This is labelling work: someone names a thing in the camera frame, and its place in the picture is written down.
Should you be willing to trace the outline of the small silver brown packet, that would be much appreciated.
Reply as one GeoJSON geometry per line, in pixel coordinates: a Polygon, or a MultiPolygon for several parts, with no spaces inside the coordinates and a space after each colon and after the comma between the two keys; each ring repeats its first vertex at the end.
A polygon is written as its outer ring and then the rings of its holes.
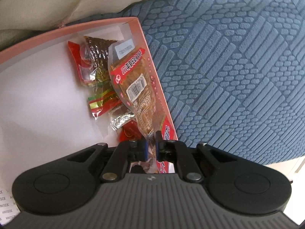
{"type": "Polygon", "coordinates": [[[135,118],[134,113],[124,104],[119,104],[109,111],[110,126],[113,130],[118,130],[135,118]]]}

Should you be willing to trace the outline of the blue textured pillow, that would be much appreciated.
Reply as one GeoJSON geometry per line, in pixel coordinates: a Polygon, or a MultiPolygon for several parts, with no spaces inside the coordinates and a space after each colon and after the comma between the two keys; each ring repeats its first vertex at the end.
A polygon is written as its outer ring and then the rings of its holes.
{"type": "Polygon", "coordinates": [[[304,0],[148,0],[137,17],[178,138],[271,164],[304,155],[304,0]]]}

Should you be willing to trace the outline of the dark brown snack packet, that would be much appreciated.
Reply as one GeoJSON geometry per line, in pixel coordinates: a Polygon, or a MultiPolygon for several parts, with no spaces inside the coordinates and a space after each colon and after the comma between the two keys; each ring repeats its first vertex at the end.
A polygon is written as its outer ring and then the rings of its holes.
{"type": "Polygon", "coordinates": [[[110,80],[108,71],[109,47],[117,40],[107,40],[102,38],[84,36],[85,49],[91,61],[90,84],[93,88],[98,88],[110,80]]]}

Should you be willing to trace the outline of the small red clear packet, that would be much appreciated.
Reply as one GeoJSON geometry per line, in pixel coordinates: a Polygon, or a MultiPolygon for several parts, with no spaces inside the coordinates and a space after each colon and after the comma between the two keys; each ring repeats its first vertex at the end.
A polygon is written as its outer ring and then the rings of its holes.
{"type": "Polygon", "coordinates": [[[77,44],[68,41],[68,49],[74,59],[80,82],[84,86],[94,87],[96,81],[96,67],[84,42],[77,44]]]}

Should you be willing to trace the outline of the red white snack packet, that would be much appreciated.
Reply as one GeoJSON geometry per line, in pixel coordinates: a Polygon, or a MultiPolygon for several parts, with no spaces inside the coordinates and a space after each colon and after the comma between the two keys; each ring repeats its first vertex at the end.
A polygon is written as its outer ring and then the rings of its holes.
{"type": "Polygon", "coordinates": [[[174,147],[170,145],[170,141],[177,140],[177,134],[152,56],[145,54],[145,60],[148,63],[149,79],[155,96],[152,126],[153,137],[155,139],[153,154],[155,155],[154,164],[156,165],[156,173],[173,173],[174,164],[171,162],[171,159],[174,154],[174,147]]]}

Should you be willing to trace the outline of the clear packet with red strip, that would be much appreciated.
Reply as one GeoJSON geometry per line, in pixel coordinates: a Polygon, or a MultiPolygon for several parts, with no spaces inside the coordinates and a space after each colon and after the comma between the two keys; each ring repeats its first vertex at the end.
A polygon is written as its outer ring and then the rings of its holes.
{"type": "Polygon", "coordinates": [[[123,132],[129,139],[148,141],[147,160],[137,160],[133,166],[140,165],[146,173],[163,174],[156,157],[155,135],[167,113],[148,51],[132,39],[113,43],[109,47],[108,69],[114,90],[134,115],[123,132]]]}

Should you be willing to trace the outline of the red green candy packet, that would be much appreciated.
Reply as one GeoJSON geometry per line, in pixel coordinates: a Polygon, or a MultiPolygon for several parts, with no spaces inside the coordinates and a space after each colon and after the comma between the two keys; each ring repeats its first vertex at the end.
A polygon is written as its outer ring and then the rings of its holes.
{"type": "Polygon", "coordinates": [[[88,97],[87,102],[94,119],[121,104],[121,100],[112,88],[102,90],[98,94],[88,97]]]}

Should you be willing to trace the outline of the pink shallow box lid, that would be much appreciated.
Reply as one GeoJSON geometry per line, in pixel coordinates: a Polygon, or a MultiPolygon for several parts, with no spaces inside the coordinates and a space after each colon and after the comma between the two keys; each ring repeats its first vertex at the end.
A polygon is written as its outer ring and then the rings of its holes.
{"type": "Polygon", "coordinates": [[[133,38],[147,48],[136,17],[81,23],[25,40],[1,52],[1,223],[22,222],[11,195],[13,180],[25,170],[81,150],[99,141],[110,145],[118,134],[108,116],[94,119],[87,104],[68,42],[83,35],[104,39],[133,38]]]}

